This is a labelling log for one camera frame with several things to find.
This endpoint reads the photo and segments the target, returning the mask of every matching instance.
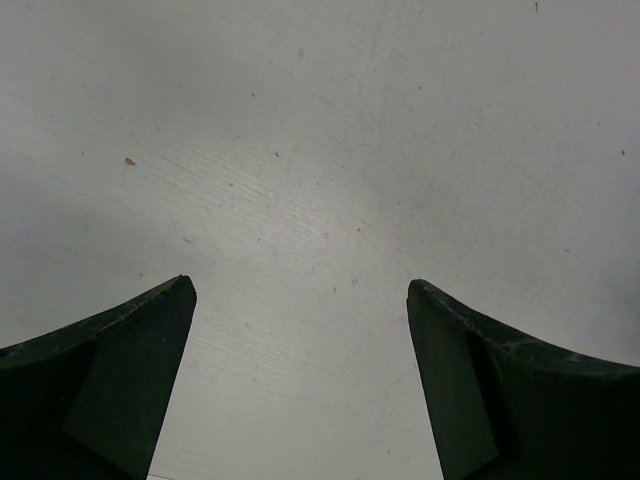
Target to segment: dark green object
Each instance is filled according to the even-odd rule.
[[[423,280],[409,325],[445,480],[640,478],[640,369],[543,342]]]
[[[176,277],[0,350],[0,478],[147,478],[196,304]]]

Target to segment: dark green plastic part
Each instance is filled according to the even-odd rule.
[[[423,280],[409,325],[445,480],[640,478],[640,369],[543,342]]]
[[[196,303],[176,277],[0,350],[0,478],[147,478]]]

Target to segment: scratch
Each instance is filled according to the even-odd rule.
[[[380,20],[378,20],[378,24],[376,25],[376,30],[373,32],[373,40],[371,41],[371,51],[369,52],[369,59],[373,60],[373,57],[376,55],[376,51],[378,49],[378,35],[382,30],[382,21],[384,20],[384,13],[389,6],[389,0],[385,0],[384,5],[382,5],[382,12],[380,12]]]
[[[240,25],[238,25],[236,22],[234,22],[233,20],[231,20],[228,16],[224,15],[223,13],[220,13],[217,9],[212,8],[211,10],[213,10],[213,12],[218,15],[220,18],[222,18],[223,20],[226,20],[227,22],[229,22],[231,25],[233,25],[234,27],[236,27],[238,30],[244,32],[244,33],[250,33],[247,30],[245,30],[244,28],[240,27]]]
[[[195,235],[192,235],[188,237],[182,237],[182,240],[188,243],[189,245],[197,245],[199,238],[196,237]]]
[[[36,105],[35,103],[29,102],[27,100],[24,100],[20,97],[18,97],[17,95],[14,95],[13,93],[4,90],[2,88],[0,88],[0,93],[3,93],[5,95],[8,95],[11,98],[16,99],[18,102],[24,103],[25,105],[28,105],[29,107],[33,108],[34,110],[38,111],[38,112],[42,112],[44,115],[46,115],[47,117],[49,117],[50,120],[55,120],[57,123],[60,123],[62,125],[65,125],[66,127],[72,128],[72,129],[76,129],[82,133],[84,133],[85,135],[89,136],[89,137],[93,137],[99,141],[103,141],[102,137],[100,135],[95,135],[93,133],[89,133],[87,130],[84,130],[82,128],[78,128],[76,126],[70,125],[69,123],[65,122],[62,118],[58,117],[57,115],[54,115],[53,113],[49,112],[48,110],[43,109],[42,107],[39,107],[38,105]],[[106,130],[110,130],[108,126],[106,126],[104,123],[99,122],[96,120],[97,123],[101,124],[102,126],[105,127]]]
[[[342,145],[344,148],[348,148],[344,143],[342,143],[340,140],[338,140],[336,137],[334,137],[333,135],[331,135],[330,133],[324,132],[324,134],[329,137],[331,140],[333,140],[334,142],[336,142],[339,145]]]
[[[267,57],[265,57],[264,55],[262,55],[260,52],[258,52],[255,48],[251,48],[248,47],[249,50],[251,50],[253,53],[255,53],[256,55],[258,55],[262,60],[264,60],[265,62],[267,62],[269,65],[271,65],[272,67],[276,68],[277,70],[279,70],[280,72],[284,73],[287,77],[289,78],[294,78],[293,74],[291,74],[290,72],[286,71],[284,68],[280,67],[279,65],[274,65],[273,60],[269,60]]]
[[[406,371],[404,372],[404,374],[403,374],[400,378],[398,378],[397,380],[394,380],[394,381],[393,381],[393,382],[391,382],[389,385],[387,385],[387,386],[385,387],[385,391],[387,391],[387,392],[388,392],[388,390],[389,390],[391,387],[393,387],[393,386],[394,386],[394,385],[396,385],[397,383],[400,383],[400,382],[401,382],[402,380],[404,380],[404,379],[407,377],[407,375],[409,375],[410,373],[411,373],[411,370],[410,370],[410,369],[409,369],[409,370],[406,370]]]
[[[397,48],[394,48],[394,47],[389,47],[389,50],[394,52],[396,55],[398,55],[402,60],[407,62],[413,68],[416,68],[415,64],[411,60],[409,60],[400,50],[398,50]]]
[[[160,158],[163,158],[164,160],[166,160],[167,162],[169,162],[171,165],[178,167],[182,170],[184,170],[185,172],[187,172],[189,175],[195,175],[191,170],[189,170],[188,168],[185,168],[184,166],[180,165],[178,162],[174,162],[173,160],[169,160],[167,157],[165,157],[164,155],[160,155]]]
[[[482,133],[484,133],[487,137],[489,137],[491,140],[493,140],[493,142],[498,146],[498,148],[502,149],[502,144],[498,141],[497,138],[495,138],[493,135],[491,135],[489,132],[487,132],[484,128],[482,128],[480,126],[480,124],[478,122],[476,122],[473,118],[471,118],[469,115],[467,115],[466,113],[464,113],[462,111],[462,108],[460,108],[453,100],[451,100],[450,98],[447,99],[447,101],[453,105],[456,110],[458,111],[458,113],[460,115],[462,115],[464,118],[466,118],[467,120],[469,120],[471,123],[473,123],[478,130],[480,130]]]

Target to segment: white surface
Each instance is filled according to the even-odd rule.
[[[1,1],[2,344],[187,273],[152,474],[441,478],[410,279],[640,364],[639,112],[632,0]]]

